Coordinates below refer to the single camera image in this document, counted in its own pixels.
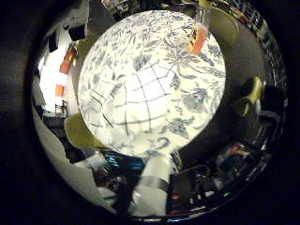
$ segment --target floral pattern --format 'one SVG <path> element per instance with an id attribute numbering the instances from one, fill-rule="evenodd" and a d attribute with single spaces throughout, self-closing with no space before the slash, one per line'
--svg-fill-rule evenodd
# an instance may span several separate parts
<path id="1" fill-rule="evenodd" d="M 192 24 L 192 18 L 179 12 L 161 10 L 134 14 L 107 30 L 87 54 L 78 96 L 83 118 L 99 139 L 98 135 L 110 131 L 95 126 L 96 113 L 90 108 L 96 102 L 89 93 L 101 79 L 118 83 L 113 93 L 153 59 L 158 64 L 170 65 L 174 74 L 165 124 L 139 137 L 118 137 L 113 144 L 106 142 L 115 151 L 136 157 L 169 154 L 193 140 L 214 116 L 225 86 L 224 59 L 211 34 L 200 55 L 188 52 Z"/>

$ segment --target yellow chair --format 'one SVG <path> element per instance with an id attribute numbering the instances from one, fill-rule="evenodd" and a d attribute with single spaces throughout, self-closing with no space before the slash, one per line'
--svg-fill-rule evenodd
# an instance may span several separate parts
<path id="1" fill-rule="evenodd" d="M 83 121 L 81 113 L 76 113 L 68 117 L 65 120 L 64 127 L 68 141 L 76 148 L 91 149 L 94 147 L 105 147 L 90 132 Z"/>
<path id="2" fill-rule="evenodd" d="M 263 98 L 263 82 L 259 77 L 251 77 L 242 88 L 243 97 L 237 99 L 232 107 L 236 114 L 244 117 L 250 108 Z"/>
<path id="3" fill-rule="evenodd" d="M 227 52 L 234 45 L 240 33 L 235 18 L 216 7 L 211 10 L 209 30 L 223 52 Z"/>

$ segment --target table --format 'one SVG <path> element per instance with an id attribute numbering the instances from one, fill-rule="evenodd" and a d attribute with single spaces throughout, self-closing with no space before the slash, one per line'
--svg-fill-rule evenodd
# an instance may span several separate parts
<path id="1" fill-rule="evenodd" d="M 178 12 L 138 13 L 108 29 L 87 54 L 79 108 L 91 132 L 112 150 L 168 155 L 213 118 L 224 92 L 224 58 L 211 34 L 200 55 L 189 54 L 193 23 Z"/>

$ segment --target orange object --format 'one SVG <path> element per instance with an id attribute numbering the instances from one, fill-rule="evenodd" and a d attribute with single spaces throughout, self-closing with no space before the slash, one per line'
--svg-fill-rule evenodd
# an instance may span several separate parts
<path id="1" fill-rule="evenodd" d="M 65 90 L 65 87 L 63 85 L 57 84 L 56 88 L 55 88 L 55 95 L 57 97 L 62 97 L 64 95 L 64 90 Z"/>
<path id="2" fill-rule="evenodd" d="M 74 47 L 72 47 L 70 50 L 67 51 L 67 53 L 64 57 L 64 61 L 59 68 L 59 71 L 61 73 L 68 74 L 68 70 L 71 66 L 71 62 L 72 62 L 75 54 L 76 54 L 76 50 Z"/>
<path id="3" fill-rule="evenodd" d="M 189 37 L 188 50 L 192 54 L 200 54 L 206 40 L 207 29 L 204 26 L 195 24 Z"/>

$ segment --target chair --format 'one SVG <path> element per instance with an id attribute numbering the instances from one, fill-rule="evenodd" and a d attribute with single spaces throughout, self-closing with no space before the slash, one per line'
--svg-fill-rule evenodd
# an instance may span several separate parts
<path id="1" fill-rule="evenodd" d="M 249 78 L 242 87 L 242 96 L 232 107 L 236 114 L 244 117 L 250 108 L 263 98 L 263 82 L 259 77 Z"/>
<path id="2" fill-rule="evenodd" d="M 76 148 L 91 149 L 94 147 L 105 147 L 90 132 L 83 121 L 81 113 L 71 115 L 65 120 L 65 132 L 68 141 Z"/>

